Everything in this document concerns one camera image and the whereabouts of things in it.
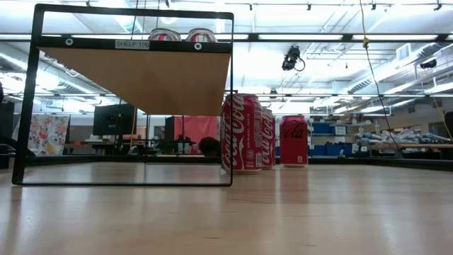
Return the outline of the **orange partition panel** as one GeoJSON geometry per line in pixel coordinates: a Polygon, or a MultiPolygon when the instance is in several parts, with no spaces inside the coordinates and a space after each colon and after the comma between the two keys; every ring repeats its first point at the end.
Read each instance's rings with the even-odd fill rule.
{"type": "Polygon", "coordinates": [[[173,139],[181,135],[190,139],[189,154],[200,154],[199,142],[204,137],[219,139],[219,118],[214,116],[175,116],[173,118],[173,139]]]}

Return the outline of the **black table frame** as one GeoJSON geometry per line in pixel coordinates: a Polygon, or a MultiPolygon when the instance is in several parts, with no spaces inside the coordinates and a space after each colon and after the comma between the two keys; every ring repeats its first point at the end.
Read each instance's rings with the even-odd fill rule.
{"type": "MultiPolygon", "coordinates": [[[[220,164],[216,157],[133,157],[133,156],[93,156],[69,155],[60,157],[31,157],[25,159],[25,166],[45,166],[57,164],[82,164],[93,162],[128,162],[156,164],[220,164]]],[[[309,165],[373,165],[427,169],[433,171],[453,172],[453,160],[434,159],[395,159],[395,158],[315,158],[309,159],[309,165]]]]}

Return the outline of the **red Coke Zero can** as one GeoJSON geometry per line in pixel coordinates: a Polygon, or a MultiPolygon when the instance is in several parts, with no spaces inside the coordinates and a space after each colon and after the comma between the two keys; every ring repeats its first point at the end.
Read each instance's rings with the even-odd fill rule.
{"type": "Polygon", "coordinates": [[[304,168],[308,164],[308,126],[303,115],[287,115],[280,123],[280,163],[304,168]]]}

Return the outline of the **white shelf label sticker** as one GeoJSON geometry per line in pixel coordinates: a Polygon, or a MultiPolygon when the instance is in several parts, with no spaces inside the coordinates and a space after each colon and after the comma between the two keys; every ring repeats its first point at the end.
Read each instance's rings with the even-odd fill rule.
{"type": "Polygon", "coordinates": [[[116,40],[115,49],[126,50],[148,50],[150,42],[148,40],[116,40]]]}

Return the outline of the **person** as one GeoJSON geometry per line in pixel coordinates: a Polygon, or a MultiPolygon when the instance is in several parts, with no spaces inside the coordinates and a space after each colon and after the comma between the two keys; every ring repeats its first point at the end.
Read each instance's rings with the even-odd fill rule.
{"type": "Polygon", "coordinates": [[[198,148],[205,157],[219,157],[221,155],[221,143],[213,137],[203,137],[198,148]]]}

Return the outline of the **blue storage bins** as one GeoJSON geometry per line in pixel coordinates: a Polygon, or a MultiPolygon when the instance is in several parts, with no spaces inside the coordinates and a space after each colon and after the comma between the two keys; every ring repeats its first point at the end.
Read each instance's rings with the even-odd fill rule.
{"type": "Polygon", "coordinates": [[[309,124],[310,157],[350,157],[352,133],[347,125],[315,122],[309,124]]]}

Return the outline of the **cluttered background table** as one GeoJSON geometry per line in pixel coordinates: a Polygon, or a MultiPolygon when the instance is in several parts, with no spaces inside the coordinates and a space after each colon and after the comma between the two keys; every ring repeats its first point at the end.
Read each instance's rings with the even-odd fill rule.
{"type": "Polygon", "coordinates": [[[453,140],[432,133],[383,130],[379,134],[356,133],[355,139],[359,151],[369,152],[371,157],[453,160],[453,140]]]}

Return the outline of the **dark background equipment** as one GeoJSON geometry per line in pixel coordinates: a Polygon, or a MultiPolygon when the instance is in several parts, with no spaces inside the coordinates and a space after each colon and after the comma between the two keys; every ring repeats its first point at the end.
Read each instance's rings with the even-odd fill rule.
{"type": "Polygon", "coordinates": [[[15,152],[16,141],[12,138],[15,104],[4,101],[4,90],[0,82],[0,170],[8,169],[10,153],[15,152]]]}

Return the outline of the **black background monitor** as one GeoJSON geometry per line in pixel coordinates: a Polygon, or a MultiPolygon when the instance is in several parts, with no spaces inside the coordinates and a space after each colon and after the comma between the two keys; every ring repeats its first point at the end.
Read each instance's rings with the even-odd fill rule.
{"type": "Polygon", "coordinates": [[[96,106],[93,115],[94,135],[131,135],[137,129],[137,109],[130,104],[96,106]]]}

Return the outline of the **floral patterned cloth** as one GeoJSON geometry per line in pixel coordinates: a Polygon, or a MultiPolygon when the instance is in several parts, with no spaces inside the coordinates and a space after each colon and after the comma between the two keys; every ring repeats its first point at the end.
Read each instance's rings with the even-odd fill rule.
{"type": "Polygon", "coordinates": [[[33,115],[28,149],[37,157],[62,156],[69,121],[69,115],[33,115]]]}

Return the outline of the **silver Diet Coke can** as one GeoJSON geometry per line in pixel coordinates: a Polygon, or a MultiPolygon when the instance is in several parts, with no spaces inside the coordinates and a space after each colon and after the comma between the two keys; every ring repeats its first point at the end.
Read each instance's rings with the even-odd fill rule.
{"type": "Polygon", "coordinates": [[[147,40],[150,41],[181,41],[181,36],[174,30],[166,28],[155,28],[153,29],[147,40]]]}

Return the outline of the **black overhead frame bar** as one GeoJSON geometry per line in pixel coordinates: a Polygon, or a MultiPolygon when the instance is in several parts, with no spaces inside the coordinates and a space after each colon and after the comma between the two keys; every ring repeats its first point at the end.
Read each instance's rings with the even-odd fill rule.
{"type": "MultiPolygon", "coordinates": [[[[121,39],[121,40],[145,40],[149,36],[142,34],[44,34],[47,37],[63,38],[95,38],[95,39],[121,39]]],[[[453,43],[453,33],[441,34],[412,34],[412,33],[220,33],[216,34],[218,41],[230,41],[240,43],[258,42],[307,42],[307,43],[359,43],[367,38],[370,42],[378,43],[453,43]]],[[[0,41],[6,42],[29,42],[31,34],[4,33],[0,34],[0,41]]]]}

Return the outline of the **black metal shelf wooden board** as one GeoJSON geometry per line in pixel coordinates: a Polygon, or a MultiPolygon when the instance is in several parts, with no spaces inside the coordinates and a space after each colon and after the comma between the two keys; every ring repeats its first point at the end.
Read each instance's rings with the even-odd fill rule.
{"type": "Polygon", "coordinates": [[[217,116],[225,91],[233,89],[233,42],[148,40],[148,50],[115,49],[115,41],[120,39],[44,36],[47,12],[234,21],[231,12],[36,4],[11,180],[14,185],[27,184],[25,159],[41,52],[151,114],[217,116]]]}

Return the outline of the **red Coca-Cola Star Wars can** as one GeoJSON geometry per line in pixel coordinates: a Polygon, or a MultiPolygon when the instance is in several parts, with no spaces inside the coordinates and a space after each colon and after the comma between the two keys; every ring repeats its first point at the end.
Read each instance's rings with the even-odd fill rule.
{"type": "Polygon", "coordinates": [[[217,43],[215,33],[207,28],[193,28],[189,31],[186,39],[187,42],[194,43],[217,43]]]}

